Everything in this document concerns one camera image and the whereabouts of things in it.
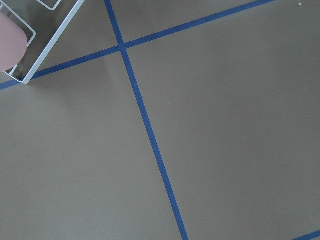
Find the pink plate in rack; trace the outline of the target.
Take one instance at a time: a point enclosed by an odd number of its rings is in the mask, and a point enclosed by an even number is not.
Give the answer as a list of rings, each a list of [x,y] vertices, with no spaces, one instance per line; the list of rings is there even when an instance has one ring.
[[[28,47],[25,32],[9,17],[0,13],[0,71],[12,69],[24,57]]]

